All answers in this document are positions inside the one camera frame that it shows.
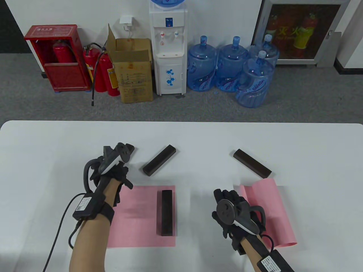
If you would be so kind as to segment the person's left hand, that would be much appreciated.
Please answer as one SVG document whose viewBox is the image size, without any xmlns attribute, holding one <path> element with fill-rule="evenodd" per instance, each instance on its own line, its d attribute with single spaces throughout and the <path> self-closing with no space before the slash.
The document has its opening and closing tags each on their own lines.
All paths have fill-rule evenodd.
<svg viewBox="0 0 363 272">
<path fill-rule="evenodd" d="M 83 172 L 83 185 L 91 193 L 89 182 L 96 187 L 94 193 L 102 194 L 111 207 L 120 203 L 120 192 L 123 186 L 133 189 L 133 184 L 127 179 L 128 167 L 121 157 L 116 158 L 100 156 L 89 161 Z"/>
</svg>

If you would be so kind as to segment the person's right hand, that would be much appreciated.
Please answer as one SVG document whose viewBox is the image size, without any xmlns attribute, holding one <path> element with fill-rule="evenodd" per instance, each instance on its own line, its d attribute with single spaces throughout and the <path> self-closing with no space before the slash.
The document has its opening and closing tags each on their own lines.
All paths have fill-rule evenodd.
<svg viewBox="0 0 363 272">
<path fill-rule="evenodd" d="M 260 235 L 266 231 L 265 211 L 261 206 L 251 206 L 236 191 L 214 190 L 217 203 L 212 218 L 222 227 L 223 237 L 232 240 L 232 248 L 240 255 L 247 253 L 241 245 L 246 239 L 252 248 L 265 257 L 269 250 L 260 240 Z"/>
</svg>

